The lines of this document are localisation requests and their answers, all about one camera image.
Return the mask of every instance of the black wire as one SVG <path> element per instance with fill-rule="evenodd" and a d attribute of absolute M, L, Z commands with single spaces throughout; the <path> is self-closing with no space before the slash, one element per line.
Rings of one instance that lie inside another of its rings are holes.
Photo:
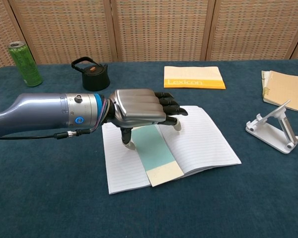
<path fill-rule="evenodd" d="M 40 135 L 40 136 L 3 136 L 0 140 L 32 140 L 32 139 L 46 139 L 54 138 L 54 135 Z"/>

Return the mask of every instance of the lined paper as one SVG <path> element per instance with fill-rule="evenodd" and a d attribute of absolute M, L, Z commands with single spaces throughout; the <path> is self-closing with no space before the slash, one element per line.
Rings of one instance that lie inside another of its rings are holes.
<path fill-rule="evenodd" d="M 185 176 L 213 167 L 241 164 L 209 115 L 196 106 L 184 106 L 188 116 L 176 116 L 181 131 L 159 125 L 165 142 Z"/>
<path fill-rule="evenodd" d="M 109 194 L 150 186 L 138 153 L 123 145 L 120 129 L 106 123 L 102 132 Z"/>

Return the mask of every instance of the blue button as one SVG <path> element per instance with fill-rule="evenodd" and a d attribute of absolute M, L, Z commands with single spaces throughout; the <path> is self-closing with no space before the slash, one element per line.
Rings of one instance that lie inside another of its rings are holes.
<path fill-rule="evenodd" d="M 82 124 L 83 122 L 84 122 L 84 118 L 82 118 L 82 117 L 78 117 L 75 119 L 76 124 Z"/>

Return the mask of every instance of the spiral notebook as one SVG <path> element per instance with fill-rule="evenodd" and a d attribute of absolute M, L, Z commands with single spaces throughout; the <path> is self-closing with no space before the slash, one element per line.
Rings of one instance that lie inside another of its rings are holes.
<path fill-rule="evenodd" d="M 183 172 L 181 179 L 215 167 L 241 164 L 209 115 L 197 106 L 183 106 L 188 116 L 180 119 L 182 130 L 155 125 L 176 163 Z M 151 186 L 142 162 L 142 154 L 127 149 L 121 142 L 120 129 L 111 123 L 102 126 L 109 194 Z M 147 153 L 156 148 L 146 144 Z"/>
<path fill-rule="evenodd" d="M 262 71 L 263 100 L 277 106 L 290 100 L 286 108 L 298 111 L 298 76 Z"/>

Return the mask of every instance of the white phone stand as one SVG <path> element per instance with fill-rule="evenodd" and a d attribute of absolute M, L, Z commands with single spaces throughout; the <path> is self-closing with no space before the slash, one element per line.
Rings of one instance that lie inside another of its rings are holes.
<path fill-rule="evenodd" d="M 286 117 L 286 104 L 290 100 L 282 104 L 280 107 L 261 117 L 260 114 L 252 122 L 246 123 L 246 131 L 256 136 L 267 144 L 284 154 L 290 153 L 298 144 L 298 136 L 293 132 L 292 127 Z M 283 130 L 280 130 L 267 123 L 269 117 L 277 118 Z"/>

